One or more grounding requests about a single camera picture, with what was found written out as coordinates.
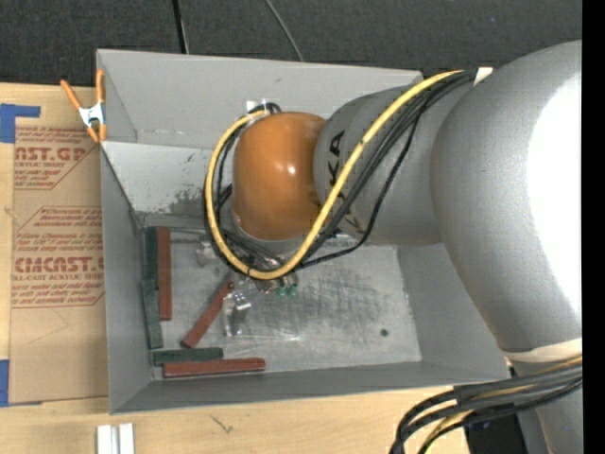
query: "cardboard box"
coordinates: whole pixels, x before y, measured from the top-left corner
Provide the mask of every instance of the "cardboard box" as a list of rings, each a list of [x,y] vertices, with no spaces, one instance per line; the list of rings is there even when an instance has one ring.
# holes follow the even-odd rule
[[[93,90],[76,93],[93,104]],[[10,156],[9,402],[104,395],[99,148],[59,86],[1,84],[0,103],[40,107],[17,117]]]

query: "table surface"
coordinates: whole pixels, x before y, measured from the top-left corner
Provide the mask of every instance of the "table surface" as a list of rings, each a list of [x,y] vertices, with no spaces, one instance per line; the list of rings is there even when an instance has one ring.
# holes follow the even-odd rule
[[[10,86],[2,85],[3,102],[11,96]],[[35,94],[39,101],[43,86],[14,85],[15,98],[26,100],[28,93]],[[3,144],[1,151],[0,184],[7,185],[12,177],[13,150],[11,145]],[[9,212],[11,190],[0,186],[0,191],[0,208]],[[0,228],[4,231],[9,226],[8,216],[0,214]],[[2,238],[11,241],[11,235],[4,234]],[[4,266],[0,270],[0,289],[4,291],[0,291],[0,323],[6,325],[10,268]],[[6,328],[0,328],[0,353],[6,350],[8,333]],[[97,426],[133,423],[138,454],[384,453],[389,451],[402,416],[417,402],[442,390],[364,393],[116,416],[108,414],[109,403],[104,397],[43,402],[0,409],[0,446],[2,451],[13,454],[93,453]],[[416,452],[431,428],[409,442],[408,452]],[[436,443],[434,452],[468,453],[463,431],[448,433]]]

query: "red stick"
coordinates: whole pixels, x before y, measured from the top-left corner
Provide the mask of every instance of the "red stick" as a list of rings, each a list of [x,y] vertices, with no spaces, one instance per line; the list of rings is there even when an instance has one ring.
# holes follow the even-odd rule
[[[227,296],[232,289],[233,281],[227,281],[227,283],[225,283],[225,285],[215,295],[206,310],[201,313],[201,316],[193,325],[193,328],[189,330],[189,333],[187,333],[187,336],[182,341],[183,346],[195,348],[198,345],[201,337],[203,337],[206,331],[208,331],[208,328],[213,323],[216,316],[218,316],[218,313],[220,313],[220,309],[223,307],[223,299],[225,299],[225,296]]]
[[[262,372],[266,368],[263,358],[213,359],[210,361],[186,361],[182,363],[165,363],[164,376],[197,376],[218,374],[242,374]]]
[[[160,320],[172,320],[172,260],[170,257],[170,231],[158,227],[158,291]]]

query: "green block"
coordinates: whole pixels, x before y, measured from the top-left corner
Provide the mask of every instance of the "green block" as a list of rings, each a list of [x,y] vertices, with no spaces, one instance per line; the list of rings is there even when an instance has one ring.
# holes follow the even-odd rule
[[[145,229],[145,265],[143,279],[153,279],[158,287],[158,229],[147,227]]]
[[[222,359],[223,349],[218,347],[210,348],[187,348],[184,350],[163,350],[153,352],[153,364],[163,365],[165,363],[181,363],[184,361],[210,361],[213,359]]]
[[[160,327],[159,294],[155,280],[146,279],[143,281],[142,290],[149,349],[162,348],[164,346],[164,339],[162,338],[162,328]]]

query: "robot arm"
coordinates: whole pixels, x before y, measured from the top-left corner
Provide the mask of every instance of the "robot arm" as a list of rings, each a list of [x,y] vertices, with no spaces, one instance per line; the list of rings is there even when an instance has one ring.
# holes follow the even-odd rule
[[[361,243],[443,242],[520,375],[581,356],[581,43],[474,81],[444,74],[351,101],[325,123],[277,113],[235,130],[233,202],[218,213],[211,174],[206,205],[278,272],[239,269],[288,274],[337,232]],[[581,392],[538,412],[552,453],[583,451]]]

